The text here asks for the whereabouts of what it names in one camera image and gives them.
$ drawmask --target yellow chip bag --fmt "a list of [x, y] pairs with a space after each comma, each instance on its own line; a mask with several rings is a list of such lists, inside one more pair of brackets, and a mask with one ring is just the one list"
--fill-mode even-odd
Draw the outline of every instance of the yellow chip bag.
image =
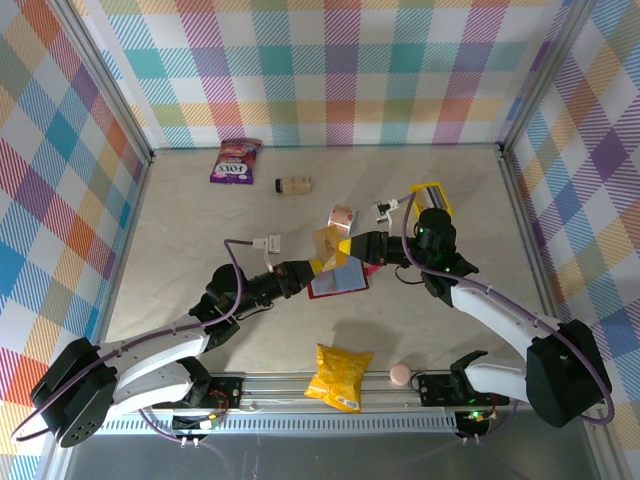
[[373, 353], [350, 353], [318, 344], [318, 373], [304, 392], [347, 413], [360, 413], [360, 386]]

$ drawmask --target small bottle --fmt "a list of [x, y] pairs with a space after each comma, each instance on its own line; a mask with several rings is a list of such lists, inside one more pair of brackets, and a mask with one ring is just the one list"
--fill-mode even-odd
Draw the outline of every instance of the small bottle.
[[276, 178], [276, 192], [285, 195], [311, 193], [311, 177], [294, 175], [291, 177]]

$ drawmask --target colorful plaid wall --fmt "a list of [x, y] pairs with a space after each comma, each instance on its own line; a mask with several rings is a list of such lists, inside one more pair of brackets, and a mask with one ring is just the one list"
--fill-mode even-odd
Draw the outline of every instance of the colorful plaid wall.
[[595, 322], [640, 478], [640, 0], [601, 0], [515, 153], [566, 318]]
[[493, 143], [571, 0], [76, 3], [151, 142], [188, 148]]
[[11, 444], [29, 392], [96, 328], [143, 164], [45, 0], [0, 2], [0, 478], [31, 479], [42, 441]]

